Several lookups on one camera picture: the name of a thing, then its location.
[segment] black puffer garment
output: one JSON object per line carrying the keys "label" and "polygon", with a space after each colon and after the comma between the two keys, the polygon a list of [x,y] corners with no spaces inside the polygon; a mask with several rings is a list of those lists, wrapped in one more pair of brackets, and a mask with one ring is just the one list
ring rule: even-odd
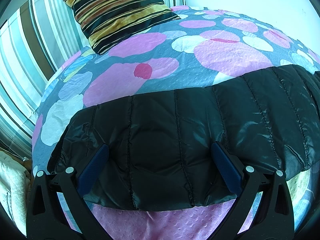
{"label": "black puffer garment", "polygon": [[210,148],[288,181],[320,159],[320,73],[270,67],[205,88],[119,98],[79,111],[48,163],[76,166],[105,143],[109,160],[84,199],[110,208],[165,211],[236,198]]}

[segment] mattress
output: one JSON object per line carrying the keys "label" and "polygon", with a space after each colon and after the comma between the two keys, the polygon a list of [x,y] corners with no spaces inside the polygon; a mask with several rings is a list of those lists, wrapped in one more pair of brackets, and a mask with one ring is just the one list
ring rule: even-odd
{"label": "mattress", "polygon": [[[257,19],[225,10],[175,6],[181,20],[154,26],[99,56],[85,47],[66,61],[47,84],[32,137],[34,174],[46,166],[71,117],[79,110],[128,95],[206,87],[269,66],[297,64],[320,70],[320,56],[298,40]],[[288,181],[295,229],[315,199],[319,165]],[[257,193],[241,232],[248,229],[261,199]],[[79,231],[62,194],[70,226]],[[165,212],[123,211],[87,203],[116,240],[206,239],[234,200]]]}

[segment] shiny black fabric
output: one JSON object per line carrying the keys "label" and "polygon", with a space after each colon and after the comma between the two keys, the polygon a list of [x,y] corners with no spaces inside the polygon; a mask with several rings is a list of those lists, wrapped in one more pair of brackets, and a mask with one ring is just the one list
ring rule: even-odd
{"label": "shiny black fabric", "polygon": [[79,111],[48,163],[62,172],[106,143],[109,161],[84,199],[164,211],[236,198],[210,156],[214,141],[288,181],[320,159],[320,73],[270,67],[205,88],[139,94]]}

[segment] blue rubber pad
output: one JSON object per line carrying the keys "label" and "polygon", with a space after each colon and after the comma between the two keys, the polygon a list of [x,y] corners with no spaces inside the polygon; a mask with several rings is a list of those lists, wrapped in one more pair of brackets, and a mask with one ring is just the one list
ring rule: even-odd
{"label": "blue rubber pad", "polygon": [[77,191],[80,197],[88,194],[97,181],[101,171],[105,167],[109,159],[109,147],[103,144],[96,154],[92,157],[88,165],[84,168],[81,175],[78,177]]}
{"label": "blue rubber pad", "polygon": [[242,176],[233,165],[230,158],[216,142],[211,146],[211,157],[220,171],[223,180],[227,184],[229,191],[235,193],[239,197],[243,190]]}

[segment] silver screw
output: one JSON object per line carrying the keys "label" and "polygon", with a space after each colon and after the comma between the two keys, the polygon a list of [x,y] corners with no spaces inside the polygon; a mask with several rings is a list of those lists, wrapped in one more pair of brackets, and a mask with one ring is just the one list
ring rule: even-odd
{"label": "silver screw", "polygon": [[245,168],[246,170],[247,170],[247,172],[254,172],[254,168],[253,167],[251,167],[251,166],[246,166],[246,168]]}
{"label": "silver screw", "polygon": [[68,168],[66,168],[66,173],[73,173],[73,171],[74,171],[75,169],[74,168],[72,168],[72,167],[68,167]]}
{"label": "silver screw", "polygon": [[278,170],[276,171],[276,174],[281,177],[283,175],[283,172]]}
{"label": "silver screw", "polygon": [[38,177],[41,177],[43,175],[43,171],[39,171],[38,173],[37,173],[37,176]]}

